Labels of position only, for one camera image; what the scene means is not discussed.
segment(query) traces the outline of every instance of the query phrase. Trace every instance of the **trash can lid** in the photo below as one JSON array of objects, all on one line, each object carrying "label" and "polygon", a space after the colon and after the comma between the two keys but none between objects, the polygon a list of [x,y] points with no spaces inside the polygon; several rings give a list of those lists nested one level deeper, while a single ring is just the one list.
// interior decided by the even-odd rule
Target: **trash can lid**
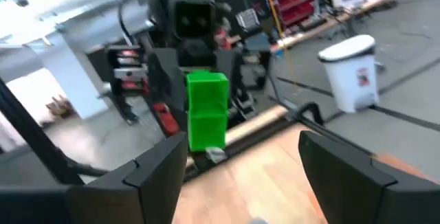
[{"label": "trash can lid", "polygon": [[357,35],[322,50],[318,53],[318,59],[323,63],[336,63],[366,53],[374,46],[375,39],[372,36]]}]

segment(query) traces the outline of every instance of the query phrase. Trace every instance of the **desk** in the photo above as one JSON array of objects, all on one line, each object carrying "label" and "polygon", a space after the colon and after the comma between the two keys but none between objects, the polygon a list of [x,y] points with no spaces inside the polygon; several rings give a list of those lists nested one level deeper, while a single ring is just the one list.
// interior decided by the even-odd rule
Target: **desk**
[{"label": "desk", "polygon": [[[271,110],[249,122],[269,122],[285,112],[280,107]],[[247,125],[229,131],[228,141],[248,132]],[[277,224],[325,223],[298,153],[303,130],[308,128],[293,125],[186,183],[174,223],[248,224],[255,217]]]},{"label": "desk", "polygon": [[[354,14],[361,14],[363,12],[367,12],[373,8],[376,8],[380,5],[383,5],[384,3],[391,1],[391,0],[374,0],[374,1],[367,1],[366,3],[364,3],[364,5],[362,6],[362,8],[360,8],[359,10],[357,10],[356,12],[354,12]],[[345,22],[348,21],[354,14],[341,14],[338,19],[341,22]],[[335,26],[339,25],[339,23],[332,18],[328,18],[328,21],[315,28],[312,29],[308,32],[305,32],[303,34],[296,34],[293,36],[287,36],[286,38],[284,38],[283,40],[285,41],[284,43],[278,43],[277,45],[273,45],[271,46],[271,51],[275,52],[277,50],[280,49],[285,49],[291,46],[294,46],[298,43],[301,43],[303,41],[306,41],[309,38],[313,38],[317,35],[319,35],[321,32],[325,32]],[[229,38],[228,41],[229,43],[237,43],[241,40],[240,36],[233,36],[232,38]]]}]

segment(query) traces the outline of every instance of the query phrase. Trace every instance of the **white trash can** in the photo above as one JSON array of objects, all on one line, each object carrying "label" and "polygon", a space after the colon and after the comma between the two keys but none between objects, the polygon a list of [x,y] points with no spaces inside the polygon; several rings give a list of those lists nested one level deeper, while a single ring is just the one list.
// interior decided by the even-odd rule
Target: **white trash can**
[{"label": "white trash can", "polygon": [[358,35],[319,52],[341,111],[355,113],[379,102],[374,49],[372,36]]}]

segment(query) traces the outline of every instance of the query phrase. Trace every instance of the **green block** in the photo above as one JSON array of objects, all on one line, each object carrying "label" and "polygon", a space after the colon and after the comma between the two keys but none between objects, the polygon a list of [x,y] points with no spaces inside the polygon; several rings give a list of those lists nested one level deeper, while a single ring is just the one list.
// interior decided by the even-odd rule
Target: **green block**
[{"label": "green block", "polygon": [[191,151],[226,146],[229,82],[224,74],[198,71],[186,76],[188,139]]},{"label": "green block", "polygon": [[186,76],[192,116],[223,115],[228,111],[229,81],[222,73],[198,71]]}]

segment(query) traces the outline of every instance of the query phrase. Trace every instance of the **metal pole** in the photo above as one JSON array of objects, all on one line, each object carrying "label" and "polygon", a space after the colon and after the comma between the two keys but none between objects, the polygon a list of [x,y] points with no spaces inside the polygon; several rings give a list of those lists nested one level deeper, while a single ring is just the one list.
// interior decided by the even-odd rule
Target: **metal pole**
[{"label": "metal pole", "polygon": [[23,105],[0,79],[0,111],[29,144],[36,156],[62,184],[83,185],[84,181],[68,166],[62,152],[52,143]]}]

